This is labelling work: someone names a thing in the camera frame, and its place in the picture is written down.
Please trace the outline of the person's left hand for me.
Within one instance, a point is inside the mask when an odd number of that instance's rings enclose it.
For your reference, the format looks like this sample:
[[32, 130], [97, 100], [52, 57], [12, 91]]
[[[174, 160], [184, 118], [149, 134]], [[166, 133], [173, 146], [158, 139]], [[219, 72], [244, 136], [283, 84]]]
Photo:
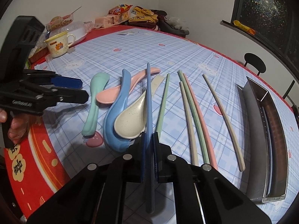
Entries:
[[[1, 108], [1, 126], [8, 121], [9, 114]], [[22, 143], [24, 138], [27, 138], [27, 131], [37, 119], [42, 119], [42, 116], [31, 115], [31, 114], [17, 114], [13, 117], [8, 132], [7, 138], [14, 144], [18, 145]], [[1, 131], [1, 148], [4, 148], [4, 137], [3, 130]]]

